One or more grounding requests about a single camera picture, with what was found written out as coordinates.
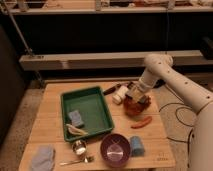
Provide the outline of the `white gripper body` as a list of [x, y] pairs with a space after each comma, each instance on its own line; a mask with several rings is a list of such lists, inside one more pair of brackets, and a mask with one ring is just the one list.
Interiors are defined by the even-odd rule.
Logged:
[[147, 100], [146, 95], [140, 91], [137, 85], [132, 86], [126, 96], [136, 103], [145, 103]]

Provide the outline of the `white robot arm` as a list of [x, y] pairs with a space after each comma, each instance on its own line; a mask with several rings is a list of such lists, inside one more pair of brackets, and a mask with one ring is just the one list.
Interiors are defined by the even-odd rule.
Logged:
[[188, 171], [213, 171], [213, 92], [176, 72], [168, 54], [148, 54], [145, 70], [128, 95], [139, 101], [162, 79], [196, 113]]

